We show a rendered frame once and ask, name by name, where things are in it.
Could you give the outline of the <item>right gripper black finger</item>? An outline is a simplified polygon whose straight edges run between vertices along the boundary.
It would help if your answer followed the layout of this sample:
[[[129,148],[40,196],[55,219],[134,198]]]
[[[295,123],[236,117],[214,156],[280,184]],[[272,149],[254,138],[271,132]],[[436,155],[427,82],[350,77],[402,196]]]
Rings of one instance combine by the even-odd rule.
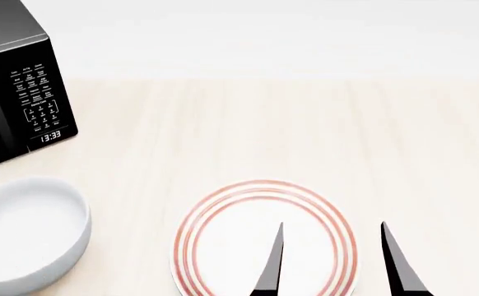
[[[385,221],[381,223],[381,243],[391,295],[434,296],[407,262]]]
[[[249,296],[277,296],[280,284],[281,261],[284,249],[283,223],[280,223],[271,253],[255,288]]]

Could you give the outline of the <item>white plate with red rings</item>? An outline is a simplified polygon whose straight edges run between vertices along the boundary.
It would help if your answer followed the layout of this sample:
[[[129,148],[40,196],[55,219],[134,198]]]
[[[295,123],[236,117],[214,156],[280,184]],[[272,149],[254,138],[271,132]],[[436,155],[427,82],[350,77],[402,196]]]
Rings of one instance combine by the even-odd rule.
[[[359,253],[346,217],[310,189],[268,179],[218,189],[181,220],[170,249],[180,295],[249,296],[277,234],[278,296],[352,296]]]

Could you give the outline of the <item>white bowl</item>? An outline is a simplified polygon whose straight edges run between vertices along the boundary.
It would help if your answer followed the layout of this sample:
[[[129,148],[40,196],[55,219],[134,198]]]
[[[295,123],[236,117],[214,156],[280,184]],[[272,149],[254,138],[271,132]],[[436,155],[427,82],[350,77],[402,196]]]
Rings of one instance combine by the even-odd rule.
[[[1,184],[0,296],[26,296],[63,278],[87,249],[91,229],[91,208],[68,182]]]

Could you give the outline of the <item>black microwave oven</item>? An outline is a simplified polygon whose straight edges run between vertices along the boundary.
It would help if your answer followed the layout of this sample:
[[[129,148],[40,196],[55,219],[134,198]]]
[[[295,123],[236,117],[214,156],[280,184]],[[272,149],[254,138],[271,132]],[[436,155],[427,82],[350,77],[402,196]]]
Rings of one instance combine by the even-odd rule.
[[[77,133],[48,34],[21,0],[0,0],[0,163]]]

